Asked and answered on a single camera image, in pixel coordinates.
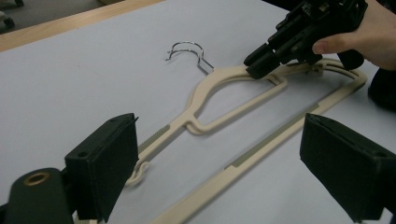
black device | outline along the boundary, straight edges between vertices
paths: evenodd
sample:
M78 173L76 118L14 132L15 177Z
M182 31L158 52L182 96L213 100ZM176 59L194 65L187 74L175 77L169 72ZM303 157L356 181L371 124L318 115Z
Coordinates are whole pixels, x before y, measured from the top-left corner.
M356 30L366 8L364 0L304 0L276 26L277 32L269 37L268 43L246 57L247 72L259 79L291 60L316 63L322 56L312 51L314 43L329 35ZM339 53L338 57L347 70L364 62L353 49Z
M305 116L301 160L355 222L396 214L396 155L322 116Z
M138 160L134 114L105 122L65 157L66 168L44 168L14 182L1 224L72 224L108 221Z

clothes hanger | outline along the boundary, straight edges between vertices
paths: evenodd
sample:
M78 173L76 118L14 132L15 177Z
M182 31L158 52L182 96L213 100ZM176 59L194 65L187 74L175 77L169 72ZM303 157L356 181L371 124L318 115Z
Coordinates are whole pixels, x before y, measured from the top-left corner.
M295 68L292 66L283 66L283 76L290 75ZM202 210L207 204L213 201L224 190L231 186L237 179L244 175L254 165L260 162L269 152L274 150L280 143L287 140L294 133L299 131L304 124L304 116L306 113L321 114L339 101L347 97L349 94L358 90L367 80L366 75L358 70L347 71L343 65L336 60L323 59L314 65L306 65L304 67L308 71L310 69L320 71L334 71L345 75L352 79L351 82L327 97L309 106L303 112L297 114L293 119L286 122L282 127L275 130L267 138L263 139L257 146L241 155L237 160L226 166L221 172L207 180L201 187L198 187L191 194L184 197L170 208L165 210L161 215L156 217L151 223L184 223L194 216L198 211ZM281 73L277 73L276 77L283 77Z
M180 43L190 43L199 46L196 43L190 41L178 42L175 45ZM198 64L197 64L198 67L202 68L200 61L210 65L210 63L208 63L203 58L204 52L201 46L199 46L199 48L201 49L201 53L197 53L192 49L176 50L174 49L174 46L172 47L172 50L168 51L170 56L172 56L174 52L179 52L179 51L193 52L195 55L198 56ZM303 64L294 65L289 70L289 72L292 71L294 73L298 73L300 71L305 71L308 67L309 67L308 65L303 65ZM137 162L134 168L133 175L127 181L126 185L127 186L135 185L138 182L140 182L143 173L145 172L145 170L149 165L148 162L163 150L163 146L166 145L169 142L169 140L173 139L181 128L187 127L187 129L194 134L202 134L213 131L217 129L219 126L225 125L226 123L228 123L235 117L239 116L240 114L249 111L250 108L261 103L265 99L268 99L269 97L278 93L287 86L287 80L281 76L278 76L276 72L274 72L269 76L266 76L264 79L267 79L268 81L273 83L274 87L269 91L266 91L261 95L255 97L249 102L238 106L235 110L220 117L219 119L216 119L211 123L204 125L195 116L200 111L200 109L205 104L206 100L210 97L212 91L216 87L231 81L254 80L246 72L245 66L213 69L213 72L207 75L194 89L194 91L191 94L190 100L188 101L188 105L186 109L172 122L165 125L158 132L152 135L148 140L146 140L142 145L139 146L139 161Z

human hand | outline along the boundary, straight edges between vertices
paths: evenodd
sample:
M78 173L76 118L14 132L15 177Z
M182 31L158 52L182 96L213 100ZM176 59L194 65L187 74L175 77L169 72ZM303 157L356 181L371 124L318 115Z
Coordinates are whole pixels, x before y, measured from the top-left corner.
M395 71L396 15L375 0L366 2L368 7L357 30L322 38L312 50L316 54L329 54L355 49L378 67Z

wooden table edge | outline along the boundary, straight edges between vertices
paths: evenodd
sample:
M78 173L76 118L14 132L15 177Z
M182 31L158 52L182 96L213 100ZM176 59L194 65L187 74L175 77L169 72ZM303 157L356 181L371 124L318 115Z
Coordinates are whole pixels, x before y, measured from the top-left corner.
M116 4L99 7L73 16L48 21L35 26L0 35L0 52L14 49L40 39L58 35L98 21L102 21L141 7L147 7L163 0L126 0Z

metal hook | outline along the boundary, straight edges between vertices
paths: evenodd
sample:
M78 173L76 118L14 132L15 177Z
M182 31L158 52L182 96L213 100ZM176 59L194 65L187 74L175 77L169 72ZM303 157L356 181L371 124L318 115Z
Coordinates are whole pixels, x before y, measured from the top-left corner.
M192 44L192 45L195 45L195 46L197 46L197 47L201 50L201 53L198 53L197 51L195 51L195 50L193 50L193 49L175 49L175 46L180 45L180 44ZM167 57L165 60L166 60L166 61L170 60L170 59L172 58L172 55L173 55L174 53L181 52L181 51L187 51L187 52L194 53L194 54L198 57L198 63L197 63L198 68L199 68L201 71L203 71L206 75L208 75L208 74L210 74L210 73L213 72L213 68L214 68L213 65L210 64L210 63L209 63L207 60L205 60L205 58L204 58L204 49L201 47L201 45L199 45L199 44L197 44L197 43L195 43L195 42L191 42L191 41L180 41L180 42L177 42L176 44L174 44L174 45L172 46L171 50L168 50L168 51L167 51L167 53L168 53L169 55L168 55L168 57ZM203 67L201 66L201 61L204 62L207 66L210 67L210 72L208 72L205 68L203 68Z

